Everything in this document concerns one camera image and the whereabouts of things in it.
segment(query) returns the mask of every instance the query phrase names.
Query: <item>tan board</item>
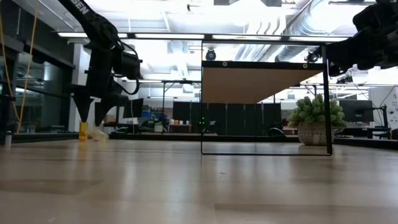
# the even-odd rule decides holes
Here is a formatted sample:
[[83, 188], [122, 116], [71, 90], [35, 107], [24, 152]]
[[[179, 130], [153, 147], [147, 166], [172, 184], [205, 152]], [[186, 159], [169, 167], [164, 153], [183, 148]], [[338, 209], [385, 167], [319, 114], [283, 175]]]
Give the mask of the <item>tan board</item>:
[[258, 103], [320, 70], [203, 68], [204, 103]]

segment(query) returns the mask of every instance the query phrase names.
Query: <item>security camera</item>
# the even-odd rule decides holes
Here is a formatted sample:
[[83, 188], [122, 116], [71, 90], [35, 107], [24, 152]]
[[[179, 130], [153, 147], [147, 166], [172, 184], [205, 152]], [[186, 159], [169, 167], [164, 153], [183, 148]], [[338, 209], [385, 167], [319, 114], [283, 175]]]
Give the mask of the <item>security camera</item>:
[[207, 50], [206, 60], [216, 60], [216, 52], [214, 51], [214, 49]]

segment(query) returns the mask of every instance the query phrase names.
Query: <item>monitor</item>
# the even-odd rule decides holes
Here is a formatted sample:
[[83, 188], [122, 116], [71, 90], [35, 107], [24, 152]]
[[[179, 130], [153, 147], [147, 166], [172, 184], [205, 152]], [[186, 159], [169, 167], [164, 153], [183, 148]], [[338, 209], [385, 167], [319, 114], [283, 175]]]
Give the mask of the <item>monitor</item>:
[[346, 122], [372, 122], [373, 103], [371, 100], [339, 100]]
[[130, 100], [124, 105], [123, 118], [140, 118], [142, 114], [142, 106], [144, 105], [144, 99]]

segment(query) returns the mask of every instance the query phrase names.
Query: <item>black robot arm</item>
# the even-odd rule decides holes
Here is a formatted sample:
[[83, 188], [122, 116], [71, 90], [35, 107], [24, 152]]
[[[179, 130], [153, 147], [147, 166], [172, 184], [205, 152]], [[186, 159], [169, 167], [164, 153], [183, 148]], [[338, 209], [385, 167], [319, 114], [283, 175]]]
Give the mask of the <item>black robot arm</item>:
[[[80, 113], [81, 120], [86, 122], [88, 110], [93, 101], [91, 97], [101, 99], [95, 105], [95, 123], [100, 125], [106, 113], [114, 106], [124, 106], [128, 97], [121, 95], [124, 90], [113, 79], [113, 73], [118, 77], [127, 77], [136, 81], [139, 90], [140, 63], [136, 51], [123, 43], [118, 36], [118, 30], [103, 16], [95, 13], [84, 0], [58, 0], [68, 12], [81, 24], [90, 43], [85, 47], [91, 49], [90, 65], [87, 73], [86, 86], [72, 85], [73, 99]], [[124, 47], [130, 48], [136, 54], [124, 52]]]
[[[398, 4], [395, 0], [377, 0], [353, 18], [357, 33], [326, 46], [331, 76], [345, 73], [354, 64], [361, 70], [398, 65]], [[321, 49], [308, 54], [308, 63], [322, 57]]]

